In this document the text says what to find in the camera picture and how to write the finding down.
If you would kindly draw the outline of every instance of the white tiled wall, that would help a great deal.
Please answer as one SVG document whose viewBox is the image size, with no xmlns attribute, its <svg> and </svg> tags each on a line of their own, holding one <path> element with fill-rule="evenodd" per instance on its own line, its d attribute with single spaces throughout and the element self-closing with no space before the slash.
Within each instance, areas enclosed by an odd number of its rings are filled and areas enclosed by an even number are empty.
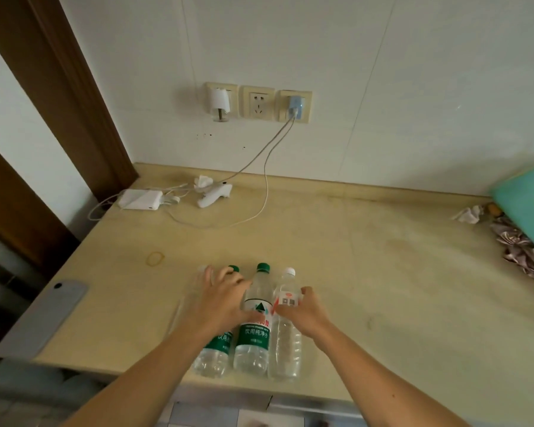
<svg viewBox="0 0 534 427">
<path fill-rule="evenodd" d="M 217 81 L 314 92 L 274 175 L 486 193 L 534 163 L 534 0 L 61 2 L 134 161 L 241 169 L 280 125 L 212 122 Z"/>
</svg>

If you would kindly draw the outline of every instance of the crumpled fabric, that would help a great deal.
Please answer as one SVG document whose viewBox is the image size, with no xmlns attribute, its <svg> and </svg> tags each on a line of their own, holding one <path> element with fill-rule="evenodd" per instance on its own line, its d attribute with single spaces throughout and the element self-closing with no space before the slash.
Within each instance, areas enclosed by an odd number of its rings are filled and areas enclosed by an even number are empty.
<svg viewBox="0 0 534 427">
<path fill-rule="evenodd" d="M 534 243 L 507 216 L 494 219 L 490 225 L 497 241 L 506 245 L 502 257 L 518 265 L 534 279 Z"/>
</svg>

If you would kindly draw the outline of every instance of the white charger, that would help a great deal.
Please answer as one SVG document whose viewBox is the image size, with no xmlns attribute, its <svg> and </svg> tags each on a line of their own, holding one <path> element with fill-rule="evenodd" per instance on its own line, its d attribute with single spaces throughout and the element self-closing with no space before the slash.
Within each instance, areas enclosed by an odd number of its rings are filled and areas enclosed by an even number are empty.
<svg viewBox="0 0 534 427">
<path fill-rule="evenodd" d="M 117 204 L 122 209 L 156 210 L 162 204 L 162 195 L 160 190 L 127 189 Z"/>
</svg>

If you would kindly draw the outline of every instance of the beige desk surface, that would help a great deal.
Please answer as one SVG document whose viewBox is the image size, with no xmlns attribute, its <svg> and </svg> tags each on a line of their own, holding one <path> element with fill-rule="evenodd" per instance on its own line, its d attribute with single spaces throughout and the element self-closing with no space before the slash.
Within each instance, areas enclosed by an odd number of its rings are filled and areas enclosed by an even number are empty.
<svg viewBox="0 0 534 427">
<path fill-rule="evenodd" d="M 175 185 L 162 167 L 139 169 L 139 186 Z M 253 215 L 263 194 L 235 186 L 210 208 L 195 208 L 192 193 L 170 209 L 221 225 Z M 488 227 L 449 220 L 455 207 L 330 195 L 272 190 L 261 216 L 229 229 L 182 226 L 163 208 L 110 210 L 55 278 L 90 289 L 36 361 L 122 373 L 162 341 L 198 265 L 235 264 L 251 276 L 268 262 L 295 267 L 344 332 L 460 415 L 534 424 L 534 281 L 500 258 Z M 165 258 L 149 266 L 155 251 Z M 296 383 L 233 372 L 184 381 L 349 400 L 309 340 Z"/>
</svg>

